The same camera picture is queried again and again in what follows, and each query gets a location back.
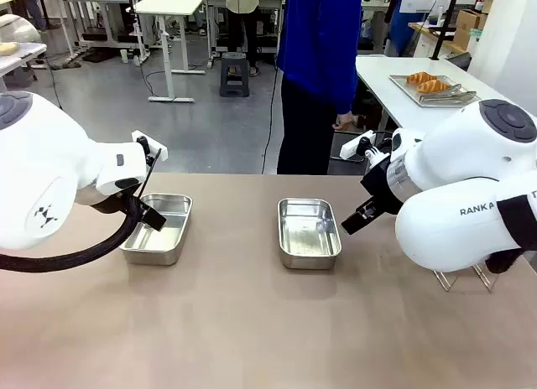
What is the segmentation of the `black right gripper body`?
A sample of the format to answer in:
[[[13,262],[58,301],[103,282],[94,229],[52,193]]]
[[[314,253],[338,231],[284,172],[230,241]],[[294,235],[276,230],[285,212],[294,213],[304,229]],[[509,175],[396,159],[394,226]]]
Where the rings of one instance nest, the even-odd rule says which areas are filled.
[[[388,184],[390,155],[377,148],[368,148],[365,155],[369,160],[369,170],[364,174],[361,184],[371,198],[360,206],[360,213],[397,215],[403,202],[395,196]]]

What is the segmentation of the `person's left hand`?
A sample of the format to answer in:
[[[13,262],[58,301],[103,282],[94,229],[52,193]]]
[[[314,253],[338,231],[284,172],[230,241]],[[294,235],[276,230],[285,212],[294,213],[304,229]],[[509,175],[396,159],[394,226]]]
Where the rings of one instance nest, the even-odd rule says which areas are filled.
[[[340,114],[336,118],[336,122],[332,125],[337,132],[355,132],[357,128],[357,117],[351,112]]]

